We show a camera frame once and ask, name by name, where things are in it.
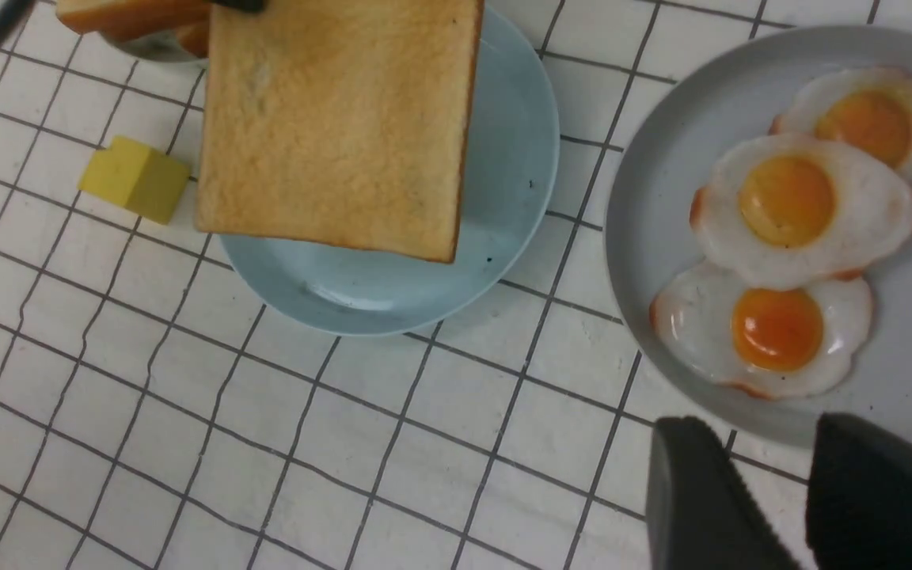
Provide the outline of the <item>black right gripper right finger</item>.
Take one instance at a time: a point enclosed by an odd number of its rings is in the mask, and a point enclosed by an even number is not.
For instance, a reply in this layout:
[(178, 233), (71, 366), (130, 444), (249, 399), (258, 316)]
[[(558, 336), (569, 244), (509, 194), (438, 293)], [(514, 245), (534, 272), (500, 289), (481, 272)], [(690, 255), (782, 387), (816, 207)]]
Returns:
[(820, 569), (912, 569), (912, 444), (854, 415), (821, 415), (806, 540)]

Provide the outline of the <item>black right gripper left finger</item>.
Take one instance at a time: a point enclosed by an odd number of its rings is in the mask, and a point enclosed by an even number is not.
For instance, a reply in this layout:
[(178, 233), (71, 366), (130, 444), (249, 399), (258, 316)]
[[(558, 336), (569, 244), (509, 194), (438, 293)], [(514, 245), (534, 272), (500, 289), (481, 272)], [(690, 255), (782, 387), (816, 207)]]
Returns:
[(647, 498), (652, 569), (799, 569), (720, 438), (697, 417), (652, 429)]

